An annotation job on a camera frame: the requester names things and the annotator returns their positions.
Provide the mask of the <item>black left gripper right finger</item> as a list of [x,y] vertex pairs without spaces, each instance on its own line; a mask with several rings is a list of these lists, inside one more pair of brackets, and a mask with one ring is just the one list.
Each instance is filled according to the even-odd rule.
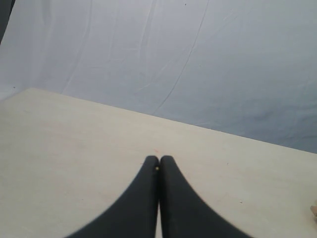
[[172,156],[159,169],[159,206],[164,238],[249,238],[209,207],[192,189]]

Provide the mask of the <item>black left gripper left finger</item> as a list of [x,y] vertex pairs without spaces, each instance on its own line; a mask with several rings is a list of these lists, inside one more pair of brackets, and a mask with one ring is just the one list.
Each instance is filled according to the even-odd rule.
[[154,238],[159,203],[159,160],[147,156],[121,196],[70,238]]

